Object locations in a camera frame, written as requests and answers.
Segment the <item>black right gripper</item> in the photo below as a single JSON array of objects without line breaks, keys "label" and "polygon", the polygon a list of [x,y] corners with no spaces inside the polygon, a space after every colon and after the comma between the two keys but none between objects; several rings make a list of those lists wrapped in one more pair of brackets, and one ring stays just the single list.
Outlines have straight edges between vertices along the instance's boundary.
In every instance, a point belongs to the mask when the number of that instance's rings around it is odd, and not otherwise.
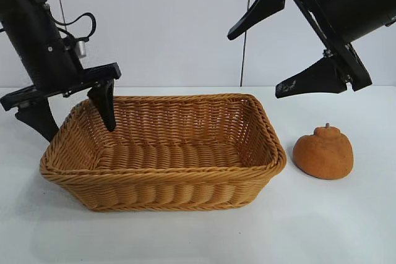
[{"label": "black right gripper", "polygon": [[[372,84],[352,42],[380,27],[395,23],[395,0],[294,0],[325,45],[324,56],[275,87],[276,98],[307,93],[342,93]],[[285,7],[285,0],[255,0],[230,28],[234,40],[255,24]]]}]

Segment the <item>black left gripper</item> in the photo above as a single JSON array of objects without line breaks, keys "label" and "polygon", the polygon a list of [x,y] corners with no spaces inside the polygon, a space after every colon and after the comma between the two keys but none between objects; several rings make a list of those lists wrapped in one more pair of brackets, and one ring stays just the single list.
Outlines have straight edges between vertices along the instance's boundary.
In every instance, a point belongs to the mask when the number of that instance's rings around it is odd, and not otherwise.
[{"label": "black left gripper", "polygon": [[[1,24],[25,67],[32,85],[1,98],[8,111],[21,102],[73,93],[92,87],[87,95],[109,132],[116,128],[114,80],[117,63],[84,69],[71,37],[61,38],[49,10],[30,0],[1,0]],[[52,141],[59,127],[47,99],[18,106],[15,117]]]}]

